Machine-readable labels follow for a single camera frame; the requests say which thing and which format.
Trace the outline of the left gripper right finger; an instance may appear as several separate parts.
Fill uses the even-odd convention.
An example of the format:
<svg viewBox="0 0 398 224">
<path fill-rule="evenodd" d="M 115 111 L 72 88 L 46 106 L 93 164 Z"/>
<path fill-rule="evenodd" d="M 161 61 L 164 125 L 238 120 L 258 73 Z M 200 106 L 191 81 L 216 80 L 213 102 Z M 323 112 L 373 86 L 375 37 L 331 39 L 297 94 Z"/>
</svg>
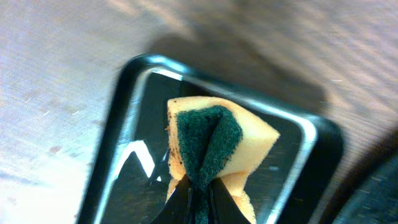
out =
<svg viewBox="0 0 398 224">
<path fill-rule="evenodd" d="M 220 178 L 210 183 L 210 224 L 250 224 Z"/>
</svg>

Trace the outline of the green yellow sponge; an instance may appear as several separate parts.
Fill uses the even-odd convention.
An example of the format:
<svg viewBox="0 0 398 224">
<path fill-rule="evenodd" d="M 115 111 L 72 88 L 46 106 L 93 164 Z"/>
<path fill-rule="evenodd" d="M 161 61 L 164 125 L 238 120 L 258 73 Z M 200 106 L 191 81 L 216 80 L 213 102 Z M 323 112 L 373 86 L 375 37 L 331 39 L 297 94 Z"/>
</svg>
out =
<svg viewBox="0 0 398 224">
<path fill-rule="evenodd" d="M 188 96 L 167 102 L 170 154 L 167 197 L 186 175 L 200 197 L 213 179 L 223 181 L 249 223 L 255 213 L 244 191 L 248 177 L 268 155 L 280 134 L 257 115 L 232 101 Z"/>
</svg>

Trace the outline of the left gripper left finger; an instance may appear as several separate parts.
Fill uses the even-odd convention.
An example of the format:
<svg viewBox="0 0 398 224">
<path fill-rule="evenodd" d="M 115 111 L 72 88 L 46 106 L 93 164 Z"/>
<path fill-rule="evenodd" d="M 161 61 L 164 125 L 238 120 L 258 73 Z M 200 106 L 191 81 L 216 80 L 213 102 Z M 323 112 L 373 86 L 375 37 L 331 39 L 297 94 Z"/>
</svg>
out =
<svg viewBox="0 0 398 224">
<path fill-rule="evenodd" d="M 189 224 L 191 219 L 192 186 L 188 175 L 178 182 L 162 211 L 150 224 Z"/>
</svg>

